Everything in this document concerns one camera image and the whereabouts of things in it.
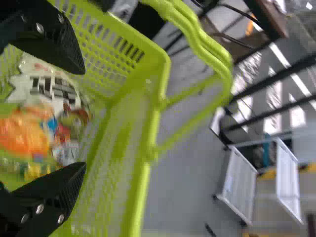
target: snack bag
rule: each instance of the snack bag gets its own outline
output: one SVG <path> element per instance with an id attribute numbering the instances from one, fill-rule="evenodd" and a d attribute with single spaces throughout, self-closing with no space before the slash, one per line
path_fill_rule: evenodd
<path id="1" fill-rule="evenodd" d="M 8 81 L 10 109 L 0 112 L 0 170 L 29 180 L 77 161 L 93 101 L 63 71 L 29 54 L 19 70 Z"/>

